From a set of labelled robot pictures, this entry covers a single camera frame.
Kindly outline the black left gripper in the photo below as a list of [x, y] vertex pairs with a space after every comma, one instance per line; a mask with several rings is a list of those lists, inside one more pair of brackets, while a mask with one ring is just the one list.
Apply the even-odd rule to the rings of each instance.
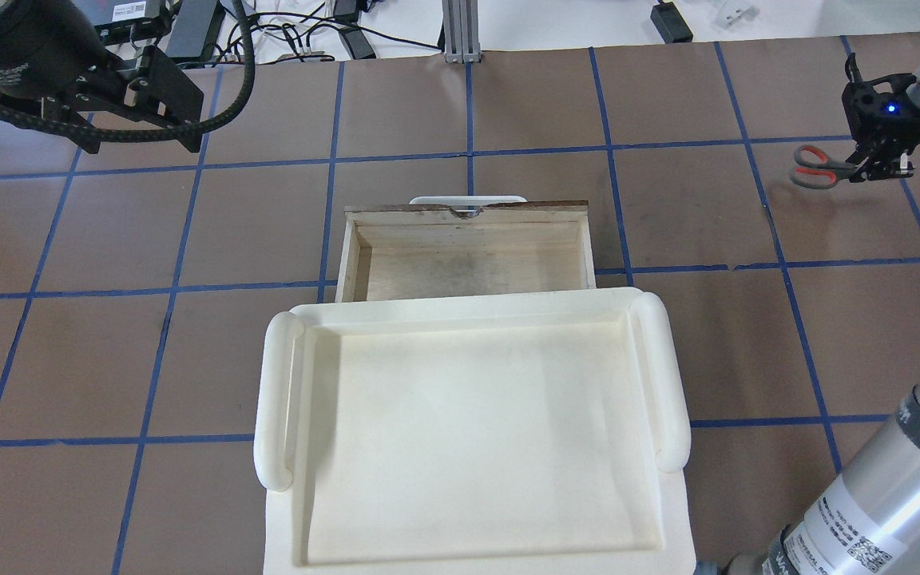
[[102, 143], [142, 143], [140, 130], [113, 133], [87, 114], [149, 124], [151, 141], [200, 151], [202, 90], [160, 47], [131, 59], [105, 47], [70, 1], [0, 1], [0, 121], [69, 139], [88, 154]]

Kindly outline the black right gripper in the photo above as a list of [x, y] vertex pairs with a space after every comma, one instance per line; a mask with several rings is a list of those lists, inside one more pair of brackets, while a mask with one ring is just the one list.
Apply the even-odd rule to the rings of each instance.
[[920, 106], [908, 89], [917, 77], [894, 73], [865, 80], [857, 56], [847, 56], [847, 84], [841, 94], [855, 151], [846, 159], [854, 165], [850, 180], [886, 180], [912, 177], [910, 156], [920, 145]]

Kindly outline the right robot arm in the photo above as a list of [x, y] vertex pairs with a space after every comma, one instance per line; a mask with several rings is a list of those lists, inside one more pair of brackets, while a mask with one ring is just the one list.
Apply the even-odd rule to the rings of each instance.
[[920, 68], [920, 32], [789, 38], [713, 48], [740, 145], [729, 177], [751, 170], [769, 230], [737, 265], [658, 280], [674, 306], [694, 448], [688, 502], [705, 572], [759, 570], [841, 473], [871, 519], [920, 570], [920, 450], [894, 412], [920, 400], [920, 176], [807, 192], [786, 175], [792, 136], [844, 150], [831, 99], [857, 55], [865, 77]]

